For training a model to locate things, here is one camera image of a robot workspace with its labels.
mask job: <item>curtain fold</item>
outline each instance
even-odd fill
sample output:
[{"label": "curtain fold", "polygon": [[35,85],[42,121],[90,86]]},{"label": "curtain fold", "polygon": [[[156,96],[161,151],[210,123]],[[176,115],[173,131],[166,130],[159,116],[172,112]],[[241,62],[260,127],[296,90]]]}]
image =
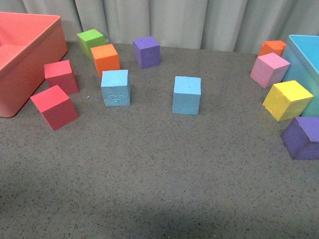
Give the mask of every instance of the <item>curtain fold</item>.
[{"label": "curtain fold", "polygon": [[153,36],[161,46],[258,53],[266,40],[319,35],[319,0],[0,0],[0,11],[59,15],[67,41]]}]

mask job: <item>purple cube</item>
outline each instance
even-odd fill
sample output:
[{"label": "purple cube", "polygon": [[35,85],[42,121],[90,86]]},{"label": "purple cube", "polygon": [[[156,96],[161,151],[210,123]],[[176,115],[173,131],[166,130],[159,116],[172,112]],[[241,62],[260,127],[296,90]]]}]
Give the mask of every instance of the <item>purple cube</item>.
[{"label": "purple cube", "polygon": [[160,64],[160,45],[151,36],[133,40],[135,59],[142,69]]},{"label": "purple cube", "polygon": [[319,117],[296,117],[281,135],[293,159],[319,159]]}]

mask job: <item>plastic bin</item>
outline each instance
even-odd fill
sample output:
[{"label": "plastic bin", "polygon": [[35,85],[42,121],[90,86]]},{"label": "plastic bin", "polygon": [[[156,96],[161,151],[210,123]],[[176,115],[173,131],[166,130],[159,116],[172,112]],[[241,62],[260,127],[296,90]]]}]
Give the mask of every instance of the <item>plastic bin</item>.
[{"label": "plastic bin", "polygon": [[290,35],[282,57],[291,63],[283,81],[296,80],[314,98],[302,116],[319,116],[319,36]]},{"label": "plastic bin", "polygon": [[0,117],[14,116],[68,51],[59,16],[0,12]]}]

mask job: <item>red cube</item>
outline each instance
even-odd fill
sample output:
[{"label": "red cube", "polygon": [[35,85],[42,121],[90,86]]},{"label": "red cube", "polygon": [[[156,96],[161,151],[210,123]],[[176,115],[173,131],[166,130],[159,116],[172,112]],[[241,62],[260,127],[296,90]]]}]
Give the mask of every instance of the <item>red cube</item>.
[{"label": "red cube", "polygon": [[79,92],[69,60],[45,64],[44,75],[49,87],[58,85],[66,94]]},{"label": "red cube", "polygon": [[79,117],[71,99],[59,86],[53,86],[30,98],[53,130]]}]

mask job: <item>foam cube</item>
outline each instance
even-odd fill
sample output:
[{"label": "foam cube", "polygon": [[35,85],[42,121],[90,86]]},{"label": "foam cube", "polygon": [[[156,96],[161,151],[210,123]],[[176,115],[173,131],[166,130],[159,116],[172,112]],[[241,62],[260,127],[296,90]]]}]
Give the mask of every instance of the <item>foam cube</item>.
[{"label": "foam cube", "polygon": [[319,117],[296,117],[281,135],[292,159],[319,159]]},{"label": "foam cube", "polygon": [[266,55],[269,53],[276,53],[279,56],[282,56],[286,47],[286,43],[283,41],[265,41],[264,44],[261,45],[258,56]]},{"label": "foam cube", "polygon": [[282,81],[290,63],[275,53],[257,57],[250,78],[263,88]]},{"label": "foam cube", "polygon": [[91,51],[100,78],[103,71],[120,70],[119,55],[113,44],[93,47]]},{"label": "foam cube", "polygon": [[267,94],[263,106],[277,121],[300,116],[313,95],[297,81],[274,84]]},{"label": "foam cube", "polygon": [[30,98],[53,130],[79,117],[71,99],[58,85]]},{"label": "foam cube", "polygon": [[103,71],[101,89],[106,107],[129,106],[131,103],[129,71]]},{"label": "foam cube", "polygon": [[69,60],[45,64],[44,76],[49,87],[58,85],[66,94],[79,92]]},{"label": "foam cube", "polygon": [[93,59],[91,48],[105,45],[104,35],[95,29],[81,32],[77,34],[77,37],[81,51],[91,60]]},{"label": "foam cube", "polygon": [[198,77],[176,76],[172,112],[197,115],[201,95],[201,79]]},{"label": "foam cube", "polygon": [[160,45],[151,36],[133,41],[134,56],[141,69],[160,64]]}]

